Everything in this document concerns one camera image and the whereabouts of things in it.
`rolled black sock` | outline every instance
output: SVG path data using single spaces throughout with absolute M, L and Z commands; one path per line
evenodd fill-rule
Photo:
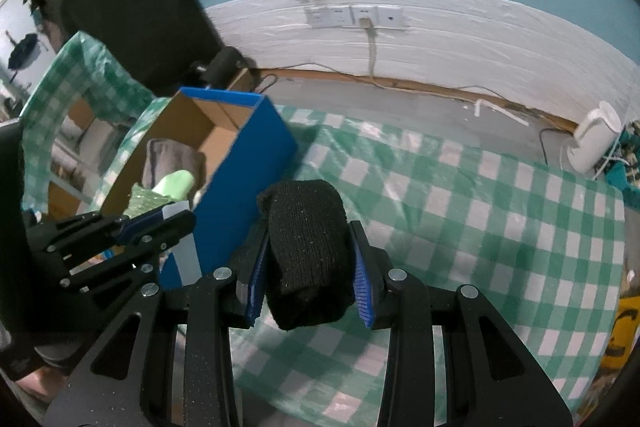
M 354 302 L 354 260 L 340 194 L 323 180 L 287 181 L 258 196 L 273 256 L 266 295 L 283 330 L 340 319 Z

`light green sock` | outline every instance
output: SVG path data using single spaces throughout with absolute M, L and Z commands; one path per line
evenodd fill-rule
M 184 201 L 195 184 L 196 180 L 189 171 L 175 171 L 162 178 L 153 191 L 175 201 Z

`blue box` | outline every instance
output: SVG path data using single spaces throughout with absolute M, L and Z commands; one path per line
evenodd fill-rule
M 281 178 L 296 142 L 271 100 L 261 94 L 182 88 L 131 154 L 103 210 L 106 206 L 109 213 L 118 213 L 126 208 L 130 188 L 142 179 L 146 142 L 152 138 L 170 138 L 206 156 L 210 181 L 193 211 L 193 237 L 200 271 L 209 273 L 242 245 L 258 216 L 257 195 Z M 173 254 L 160 280 L 166 289 L 183 284 Z

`electrical outlet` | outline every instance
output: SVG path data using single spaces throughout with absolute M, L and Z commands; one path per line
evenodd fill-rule
M 404 28 L 404 12 L 401 6 L 378 6 L 379 28 Z
M 348 6 L 328 6 L 331 26 L 353 26 L 351 10 Z
M 331 13 L 326 6 L 305 6 L 306 23 L 312 28 L 329 28 L 332 26 Z
M 356 26 L 360 26 L 360 19 L 368 17 L 374 26 L 378 26 L 378 10 L 376 6 L 368 6 L 364 4 L 352 4 L 351 12 L 353 13 L 353 22 Z

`metal screw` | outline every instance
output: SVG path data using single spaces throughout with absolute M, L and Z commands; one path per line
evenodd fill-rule
M 478 288 L 471 286 L 470 284 L 465 284 L 460 288 L 460 293 L 462 293 L 462 295 L 467 299 L 475 299 L 478 297 Z
M 231 277 L 231 269 L 226 266 L 221 266 L 220 268 L 216 268 L 213 272 L 213 277 L 218 279 L 219 281 L 229 279 Z
M 140 288 L 140 293 L 142 293 L 143 297 L 150 297 L 158 293 L 158 285 L 154 282 L 148 282 L 142 288 Z
M 403 281 L 406 279 L 406 272 L 401 268 L 392 268 L 389 270 L 388 275 L 392 281 Z

